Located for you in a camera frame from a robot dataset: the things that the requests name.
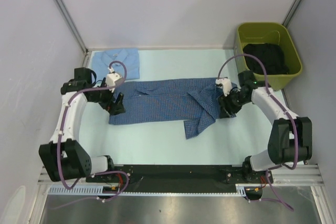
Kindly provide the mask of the black clothes in bin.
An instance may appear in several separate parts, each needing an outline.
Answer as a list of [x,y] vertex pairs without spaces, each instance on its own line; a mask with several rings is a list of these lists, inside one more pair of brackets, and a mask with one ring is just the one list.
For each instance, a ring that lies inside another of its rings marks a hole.
[[275,44],[247,44],[243,53],[258,58],[266,69],[267,75],[288,74],[285,55],[280,46]]

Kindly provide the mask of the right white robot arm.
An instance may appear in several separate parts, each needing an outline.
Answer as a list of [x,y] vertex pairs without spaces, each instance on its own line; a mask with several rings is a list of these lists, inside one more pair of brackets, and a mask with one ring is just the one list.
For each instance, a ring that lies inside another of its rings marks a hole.
[[216,86],[222,93],[217,101],[220,107],[219,117],[231,118],[245,104],[256,105],[269,120],[272,128],[267,148],[259,154],[244,159],[241,176],[249,182],[265,176],[270,168],[287,166],[292,168],[301,161],[312,157],[312,121],[308,117],[300,117],[283,105],[274,95],[271,87],[264,81],[256,80],[251,71],[239,73],[240,86],[233,86],[228,78],[218,78]]

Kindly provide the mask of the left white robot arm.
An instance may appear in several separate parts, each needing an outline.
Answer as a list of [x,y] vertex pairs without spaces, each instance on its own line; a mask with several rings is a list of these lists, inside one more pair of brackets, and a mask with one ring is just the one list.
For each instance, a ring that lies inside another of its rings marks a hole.
[[123,93],[115,95],[116,87],[125,78],[109,67],[97,85],[96,73],[85,67],[76,68],[74,77],[61,89],[61,111],[49,143],[39,147],[39,156],[52,182],[65,182],[98,174],[105,182],[115,178],[116,169],[108,155],[91,157],[79,143],[80,125],[88,103],[96,103],[109,115],[125,112]]

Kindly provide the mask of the blue checkered long sleeve shirt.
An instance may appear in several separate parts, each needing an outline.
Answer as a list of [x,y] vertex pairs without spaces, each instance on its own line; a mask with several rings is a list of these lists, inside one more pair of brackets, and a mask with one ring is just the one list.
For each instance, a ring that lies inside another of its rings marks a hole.
[[215,78],[132,81],[123,93],[125,112],[111,116],[111,125],[182,120],[187,139],[200,135],[219,119],[222,89]]

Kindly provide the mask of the light blue folded shirt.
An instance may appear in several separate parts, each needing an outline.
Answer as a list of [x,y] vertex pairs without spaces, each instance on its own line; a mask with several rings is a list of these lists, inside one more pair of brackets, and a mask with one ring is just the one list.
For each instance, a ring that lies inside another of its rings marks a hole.
[[105,51],[97,51],[91,60],[91,69],[96,73],[97,79],[102,80],[110,72],[110,63],[115,72],[124,74],[122,62],[127,70],[127,80],[140,78],[140,57],[137,48],[118,48]]

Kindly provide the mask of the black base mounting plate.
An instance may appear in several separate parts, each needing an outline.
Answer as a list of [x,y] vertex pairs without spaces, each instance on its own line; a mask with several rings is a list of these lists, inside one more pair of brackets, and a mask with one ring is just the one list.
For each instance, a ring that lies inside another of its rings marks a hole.
[[235,193],[236,184],[262,189],[273,182],[271,173],[266,176],[265,172],[232,165],[115,165],[114,170],[126,175],[98,175],[87,178],[86,182],[109,185],[104,192],[111,193],[129,178],[126,193],[198,195]]

